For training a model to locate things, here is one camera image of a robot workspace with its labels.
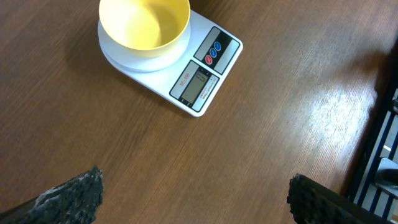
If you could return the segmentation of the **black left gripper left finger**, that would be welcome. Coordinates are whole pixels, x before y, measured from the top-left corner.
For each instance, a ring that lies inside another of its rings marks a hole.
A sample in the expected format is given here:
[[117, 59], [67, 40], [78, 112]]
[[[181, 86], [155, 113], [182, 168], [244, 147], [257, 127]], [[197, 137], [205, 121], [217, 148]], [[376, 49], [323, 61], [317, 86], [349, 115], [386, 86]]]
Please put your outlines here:
[[1, 213], [1, 223], [91, 224], [103, 203], [103, 171], [97, 167]]

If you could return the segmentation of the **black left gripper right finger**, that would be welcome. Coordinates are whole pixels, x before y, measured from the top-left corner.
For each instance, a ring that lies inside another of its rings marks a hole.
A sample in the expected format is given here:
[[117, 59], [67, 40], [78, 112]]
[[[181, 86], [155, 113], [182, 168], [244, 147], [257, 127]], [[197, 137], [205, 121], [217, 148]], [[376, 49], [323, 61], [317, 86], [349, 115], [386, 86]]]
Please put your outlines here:
[[287, 203], [298, 224], [392, 224], [302, 174], [290, 179]]

